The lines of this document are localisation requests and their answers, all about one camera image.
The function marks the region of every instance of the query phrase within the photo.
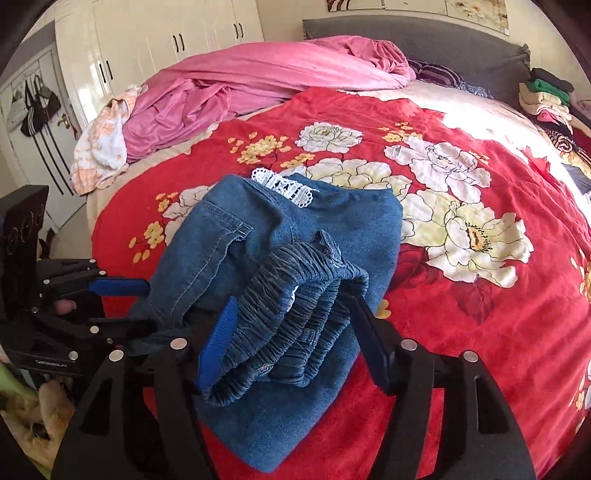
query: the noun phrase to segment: pink bedsheet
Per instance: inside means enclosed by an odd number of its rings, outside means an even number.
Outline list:
[[[189,57],[145,82],[148,91],[138,97],[123,127],[128,162],[312,86],[398,89],[414,79],[392,42],[348,35],[250,43]]]

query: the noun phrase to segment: black bag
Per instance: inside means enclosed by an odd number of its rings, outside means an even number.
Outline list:
[[[61,103],[57,95],[43,84],[41,77],[35,75],[33,81],[35,96],[31,93],[28,82],[25,82],[25,105],[28,109],[27,117],[22,121],[21,132],[32,137],[41,131],[44,125],[60,110]],[[47,106],[43,106],[41,98],[47,100]]]

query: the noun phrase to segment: white lace trim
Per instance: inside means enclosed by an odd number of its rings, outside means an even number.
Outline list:
[[[298,181],[282,177],[267,168],[256,168],[252,172],[252,179],[291,200],[300,208],[306,208],[311,204],[313,200],[312,192],[318,192],[318,190],[311,189]]]

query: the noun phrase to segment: red blanket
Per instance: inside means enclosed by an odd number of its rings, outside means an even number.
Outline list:
[[[404,240],[377,315],[433,352],[478,352],[542,474],[591,406],[589,229],[545,169],[448,129],[442,117],[406,99],[312,88],[246,122],[224,122],[189,155],[117,192],[96,224],[94,255],[110,275],[149,278],[192,206],[229,173],[291,169],[343,187],[390,188],[404,207]],[[128,306],[106,302],[112,315]],[[206,437],[222,479],[359,480],[392,405],[359,358],[336,401],[274,473],[253,470]],[[442,405],[436,394],[423,475],[436,458]]]

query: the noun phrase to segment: screw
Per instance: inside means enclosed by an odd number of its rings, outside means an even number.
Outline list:
[[[478,361],[478,355],[472,350],[466,350],[464,352],[464,360],[466,362],[470,362],[471,364],[475,364]]]
[[[400,342],[400,346],[409,352],[415,351],[418,347],[417,343],[410,338],[405,338],[402,342]]]
[[[121,351],[121,350],[113,350],[110,354],[109,354],[109,360],[111,360],[112,362],[118,362],[119,360],[121,360],[123,357],[125,356],[125,354]]]
[[[182,350],[187,346],[187,340],[185,338],[175,338],[170,342],[170,348],[173,350]]]

